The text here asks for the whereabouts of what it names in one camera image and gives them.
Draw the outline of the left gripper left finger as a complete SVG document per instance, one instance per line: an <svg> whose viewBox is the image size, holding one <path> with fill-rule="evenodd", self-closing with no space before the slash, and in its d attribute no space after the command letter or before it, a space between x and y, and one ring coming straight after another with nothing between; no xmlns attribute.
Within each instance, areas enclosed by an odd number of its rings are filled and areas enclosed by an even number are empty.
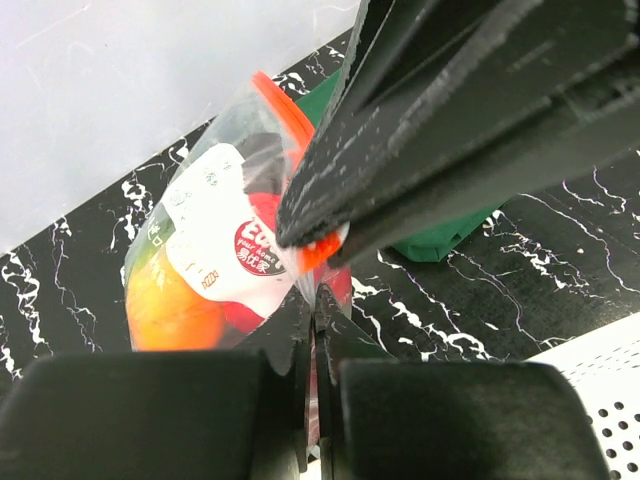
<svg viewBox="0 0 640 480"><path fill-rule="evenodd" d="M310 308L291 290L230 349L57 354L1 409L5 479L296 479Z"/></svg>

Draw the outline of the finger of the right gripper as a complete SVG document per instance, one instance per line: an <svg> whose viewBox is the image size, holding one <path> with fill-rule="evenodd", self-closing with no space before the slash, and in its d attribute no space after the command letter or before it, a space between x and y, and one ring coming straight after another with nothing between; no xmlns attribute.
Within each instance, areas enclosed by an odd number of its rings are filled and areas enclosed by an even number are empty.
<svg viewBox="0 0 640 480"><path fill-rule="evenodd" d="M635 1L365 1L276 238L376 249L639 145Z"/></svg>
<svg viewBox="0 0 640 480"><path fill-rule="evenodd" d="M519 193L606 167L639 146L639 57L574 86L502 137L351 223L339 267Z"/></svg>

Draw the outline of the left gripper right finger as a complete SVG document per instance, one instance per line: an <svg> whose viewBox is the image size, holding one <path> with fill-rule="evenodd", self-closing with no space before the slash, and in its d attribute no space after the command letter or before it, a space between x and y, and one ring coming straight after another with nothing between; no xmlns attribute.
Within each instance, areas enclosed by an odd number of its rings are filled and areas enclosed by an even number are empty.
<svg viewBox="0 0 640 480"><path fill-rule="evenodd" d="M535 362L401 361L348 319L314 309L326 479L605 479L577 393Z"/></svg>

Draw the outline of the orange fake mango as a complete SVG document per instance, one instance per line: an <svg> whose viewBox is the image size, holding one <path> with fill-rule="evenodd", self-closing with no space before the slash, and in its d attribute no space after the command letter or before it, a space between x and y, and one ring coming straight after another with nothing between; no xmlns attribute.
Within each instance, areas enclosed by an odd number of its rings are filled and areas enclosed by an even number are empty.
<svg viewBox="0 0 640 480"><path fill-rule="evenodd" d="M133 269L125 305L132 346L139 351L211 349L226 330L222 305L197 294L164 248Z"/></svg>

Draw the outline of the clear zip top bag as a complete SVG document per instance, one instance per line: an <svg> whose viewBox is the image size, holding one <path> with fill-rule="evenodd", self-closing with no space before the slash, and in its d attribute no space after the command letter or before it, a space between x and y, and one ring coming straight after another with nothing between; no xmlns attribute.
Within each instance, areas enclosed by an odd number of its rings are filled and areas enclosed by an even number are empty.
<svg viewBox="0 0 640 480"><path fill-rule="evenodd" d="M251 193L273 193L279 206L313 133L311 121L274 81L254 74L189 151L131 244L123 268L125 298L136 265L164 248L172 267L204 299L222 308L244 296L257 300L258 294L249 294L251 277L240 266L234 239L238 227L252 220L291 278L287 294L311 299L320 285L329 287L314 280L314 270L328 267L345 234L312 247L283 249L275 240L276 220L274 229L267 227L249 201ZM266 313L265 300L254 305ZM255 330L243 333L226 321L219 343L204 350L232 348Z"/></svg>

